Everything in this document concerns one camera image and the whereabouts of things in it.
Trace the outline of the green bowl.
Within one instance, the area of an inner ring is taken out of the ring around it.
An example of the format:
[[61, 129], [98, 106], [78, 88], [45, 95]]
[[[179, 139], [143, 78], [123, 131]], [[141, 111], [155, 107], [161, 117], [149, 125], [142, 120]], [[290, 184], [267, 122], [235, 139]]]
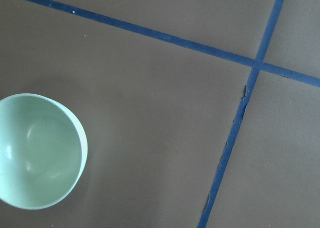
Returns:
[[66, 106], [22, 93], [0, 102], [0, 198], [37, 210], [62, 201], [86, 165], [85, 130]]

